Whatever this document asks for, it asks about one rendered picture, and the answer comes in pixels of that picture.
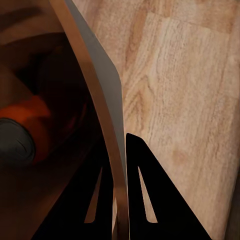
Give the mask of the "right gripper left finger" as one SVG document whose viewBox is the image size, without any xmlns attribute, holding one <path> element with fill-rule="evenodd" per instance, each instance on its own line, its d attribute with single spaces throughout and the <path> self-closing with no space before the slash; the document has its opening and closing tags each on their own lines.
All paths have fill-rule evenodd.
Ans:
<svg viewBox="0 0 240 240">
<path fill-rule="evenodd" d="M 101 168 L 95 220 L 84 223 Z M 113 186 L 109 155 L 101 137 L 31 240 L 112 240 Z"/>
</svg>

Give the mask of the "can of soda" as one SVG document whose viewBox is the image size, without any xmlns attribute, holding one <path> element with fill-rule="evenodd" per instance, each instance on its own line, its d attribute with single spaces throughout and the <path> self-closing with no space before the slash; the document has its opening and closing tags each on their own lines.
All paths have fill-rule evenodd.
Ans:
<svg viewBox="0 0 240 240">
<path fill-rule="evenodd" d="M 86 120 L 78 90 L 56 86 L 0 110 L 0 160 L 24 167 L 49 157 Z"/>
</svg>

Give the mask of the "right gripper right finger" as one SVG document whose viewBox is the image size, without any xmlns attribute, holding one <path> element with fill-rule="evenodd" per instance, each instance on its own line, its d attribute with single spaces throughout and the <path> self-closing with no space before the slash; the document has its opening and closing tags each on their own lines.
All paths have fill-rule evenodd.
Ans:
<svg viewBox="0 0 240 240">
<path fill-rule="evenodd" d="M 126 134 L 129 240 L 212 240 L 145 141 Z M 140 169 L 158 223 L 147 221 Z"/>
</svg>

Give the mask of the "trash can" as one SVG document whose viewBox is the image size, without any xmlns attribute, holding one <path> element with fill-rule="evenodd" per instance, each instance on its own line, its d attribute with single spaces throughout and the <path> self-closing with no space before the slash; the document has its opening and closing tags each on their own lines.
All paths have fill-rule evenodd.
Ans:
<svg viewBox="0 0 240 240">
<path fill-rule="evenodd" d="M 0 240 L 31 240 L 101 137 L 117 204 L 111 240 L 130 240 L 122 85 L 114 63 L 73 0 L 0 0 L 0 111 L 57 86 L 83 95 L 86 120 L 39 163 L 0 160 Z M 102 170 L 84 223 L 95 220 Z"/>
</svg>

